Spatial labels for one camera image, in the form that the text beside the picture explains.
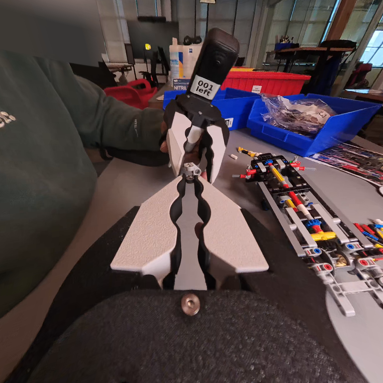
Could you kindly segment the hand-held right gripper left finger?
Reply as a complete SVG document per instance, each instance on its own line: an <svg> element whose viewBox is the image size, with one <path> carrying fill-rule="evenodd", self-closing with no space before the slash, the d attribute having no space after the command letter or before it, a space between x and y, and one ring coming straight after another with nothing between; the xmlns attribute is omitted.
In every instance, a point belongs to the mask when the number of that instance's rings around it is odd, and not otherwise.
<svg viewBox="0 0 383 383"><path fill-rule="evenodd" d="M178 176L138 209L110 267L152 275L163 289L174 289L181 258L177 220L182 214L186 178Z"/></svg>

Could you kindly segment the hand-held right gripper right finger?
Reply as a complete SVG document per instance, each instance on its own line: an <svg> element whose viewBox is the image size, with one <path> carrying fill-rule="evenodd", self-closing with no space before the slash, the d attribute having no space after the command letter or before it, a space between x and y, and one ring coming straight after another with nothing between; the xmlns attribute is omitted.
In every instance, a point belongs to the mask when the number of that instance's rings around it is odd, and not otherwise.
<svg viewBox="0 0 383 383"><path fill-rule="evenodd" d="M243 211L201 176L194 178L198 200L198 262L208 290L218 290L229 277L264 272L269 265Z"/></svg>

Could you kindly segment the grey lego connector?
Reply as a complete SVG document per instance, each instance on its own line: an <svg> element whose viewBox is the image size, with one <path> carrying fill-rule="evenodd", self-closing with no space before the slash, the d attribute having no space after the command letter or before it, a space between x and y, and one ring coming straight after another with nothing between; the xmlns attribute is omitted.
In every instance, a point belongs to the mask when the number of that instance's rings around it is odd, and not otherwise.
<svg viewBox="0 0 383 383"><path fill-rule="evenodd" d="M186 162L181 167L181 175L185 176L187 184L194 183L195 179L201 176L201 169L193 162Z"/></svg>

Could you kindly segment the person's left forearm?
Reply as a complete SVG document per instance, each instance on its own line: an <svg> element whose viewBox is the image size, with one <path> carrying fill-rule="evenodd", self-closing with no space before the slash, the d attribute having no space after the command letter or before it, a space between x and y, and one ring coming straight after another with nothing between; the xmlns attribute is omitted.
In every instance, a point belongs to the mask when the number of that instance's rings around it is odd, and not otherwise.
<svg viewBox="0 0 383 383"><path fill-rule="evenodd" d="M85 147L160 151L162 111L129 106L74 75L65 85L68 95L62 99Z"/></svg>

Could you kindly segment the lego chassis assembly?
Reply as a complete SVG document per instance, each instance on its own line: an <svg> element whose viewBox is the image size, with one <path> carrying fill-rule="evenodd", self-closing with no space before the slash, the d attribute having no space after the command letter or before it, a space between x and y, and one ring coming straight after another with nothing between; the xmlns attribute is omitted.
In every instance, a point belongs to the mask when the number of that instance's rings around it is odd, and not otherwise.
<svg viewBox="0 0 383 383"><path fill-rule="evenodd" d="M232 177L257 183L263 208L272 211L296 255L321 279L344 316L355 316L353 294L368 293L382 308L383 271L377 263L382 252L300 170L313 168L301 166L298 156L288 161L265 153Z"/></svg>

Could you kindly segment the pile of loose lego pieces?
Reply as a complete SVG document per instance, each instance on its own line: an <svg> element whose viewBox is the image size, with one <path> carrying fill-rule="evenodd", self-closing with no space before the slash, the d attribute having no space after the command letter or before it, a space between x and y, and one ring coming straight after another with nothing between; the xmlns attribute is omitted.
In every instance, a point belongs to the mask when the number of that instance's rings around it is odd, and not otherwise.
<svg viewBox="0 0 383 383"><path fill-rule="evenodd" d="M373 219L369 224L354 223L354 226L373 243L373 246L382 252L383 248L383 221Z"/></svg>

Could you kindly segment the lego instruction booklet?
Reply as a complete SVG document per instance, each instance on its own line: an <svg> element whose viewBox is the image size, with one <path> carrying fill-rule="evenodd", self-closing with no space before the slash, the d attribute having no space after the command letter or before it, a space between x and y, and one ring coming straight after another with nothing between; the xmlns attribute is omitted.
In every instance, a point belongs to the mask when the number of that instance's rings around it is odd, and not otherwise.
<svg viewBox="0 0 383 383"><path fill-rule="evenodd" d="M377 187L383 185L383 155L379 152L343 143L312 154L307 159L354 175Z"/></svg>

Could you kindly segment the person's left hand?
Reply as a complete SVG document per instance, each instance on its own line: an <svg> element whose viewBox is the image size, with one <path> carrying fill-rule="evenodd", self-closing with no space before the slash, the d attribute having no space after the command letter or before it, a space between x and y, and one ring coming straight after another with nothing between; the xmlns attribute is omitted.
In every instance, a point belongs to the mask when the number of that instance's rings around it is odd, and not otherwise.
<svg viewBox="0 0 383 383"><path fill-rule="evenodd" d="M162 121L160 125L160 132L161 137L159 141L160 151L163 153L168 153L168 145L167 145L167 133L168 133L168 127L165 121Z"/></svg>

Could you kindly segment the wipes container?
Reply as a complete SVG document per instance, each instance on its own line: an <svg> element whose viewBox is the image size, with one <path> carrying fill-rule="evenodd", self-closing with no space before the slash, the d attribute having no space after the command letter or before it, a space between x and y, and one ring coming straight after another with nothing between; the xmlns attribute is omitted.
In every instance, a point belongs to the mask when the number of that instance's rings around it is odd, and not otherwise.
<svg viewBox="0 0 383 383"><path fill-rule="evenodd" d="M184 78L184 52L183 46L172 44L169 46L170 72L172 79Z"/></svg>

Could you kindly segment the red plastic bin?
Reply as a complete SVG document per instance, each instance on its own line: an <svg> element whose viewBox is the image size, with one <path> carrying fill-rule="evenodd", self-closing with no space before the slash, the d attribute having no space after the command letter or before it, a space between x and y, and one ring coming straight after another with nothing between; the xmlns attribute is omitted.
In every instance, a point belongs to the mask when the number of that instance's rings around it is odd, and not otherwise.
<svg viewBox="0 0 383 383"><path fill-rule="evenodd" d="M221 89L233 88L252 93L289 96L301 93L305 82L311 77L287 72L257 71L230 72L221 85Z"/></svg>

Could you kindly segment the clear plastic bag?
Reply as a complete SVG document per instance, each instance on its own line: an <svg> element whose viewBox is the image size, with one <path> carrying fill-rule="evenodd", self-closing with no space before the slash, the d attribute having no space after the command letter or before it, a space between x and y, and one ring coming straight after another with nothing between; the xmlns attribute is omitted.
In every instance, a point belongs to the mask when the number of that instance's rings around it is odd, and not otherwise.
<svg viewBox="0 0 383 383"><path fill-rule="evenodd" d="M267 109L262 114L264 122L307 137L315 137L330 117L338 115L321 98L289 100L280 95L262 95L261 99Z"/></svg>

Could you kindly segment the wooden background table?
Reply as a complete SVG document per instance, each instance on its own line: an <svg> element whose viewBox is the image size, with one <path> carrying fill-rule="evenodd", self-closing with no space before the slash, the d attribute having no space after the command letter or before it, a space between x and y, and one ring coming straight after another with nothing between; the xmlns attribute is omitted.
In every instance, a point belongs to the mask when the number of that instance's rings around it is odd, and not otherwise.
<svg viewBox="0 0 383 383"><path fill-rule="evenodd" d="M319 44L318 47L298 47L294 49L284 49L275 52L275 58L278 60L286 59L284 71L289 68L289 64L293 64L300 59L309 56L317 57L311 79L302 88L302 93L330 95L333 84L338 75L339 66L342 58L347 53L356 51L357 43L350 40L326 40Z"/></svg>

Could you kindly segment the person's green sweatshirt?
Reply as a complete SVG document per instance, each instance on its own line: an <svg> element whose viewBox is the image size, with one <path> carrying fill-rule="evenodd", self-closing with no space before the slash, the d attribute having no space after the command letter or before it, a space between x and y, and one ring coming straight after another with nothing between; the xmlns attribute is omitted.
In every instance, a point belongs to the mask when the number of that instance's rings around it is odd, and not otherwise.
<svg viewBox="0 0 383 383"><path fill-rule="evenodd" d="M1 50L1 317L65 251L89 206L101 93L68 64Z"/></svg>

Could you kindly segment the red chair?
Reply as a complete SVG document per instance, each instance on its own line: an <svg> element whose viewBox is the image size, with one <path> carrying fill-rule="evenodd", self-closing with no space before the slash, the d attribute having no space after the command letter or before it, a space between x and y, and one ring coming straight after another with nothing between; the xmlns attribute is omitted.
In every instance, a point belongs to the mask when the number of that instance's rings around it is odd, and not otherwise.
<svg viewBox="0 0 383 383"><path fill-rule="evenodd" d="M371 63L362 63L359 62L354 71L352 72L350 78L348 79L345 89L361 89L366 88L369 84L366 79L366 75L372 70Z"/></svg>

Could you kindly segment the dark wall screen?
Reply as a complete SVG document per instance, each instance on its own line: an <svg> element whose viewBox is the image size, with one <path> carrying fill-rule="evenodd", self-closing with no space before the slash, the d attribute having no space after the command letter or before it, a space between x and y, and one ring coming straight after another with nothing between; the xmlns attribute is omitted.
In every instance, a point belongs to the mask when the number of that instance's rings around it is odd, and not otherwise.
<svg viewBox="0 0 383 383"><path fill-rule="evenodd" d="M173 38L179 38L178 22L141 22L128 20L127 29L135 59L151 58L151 51L161 47L164 50L167 61L170 61L169 47Z"/></svg>

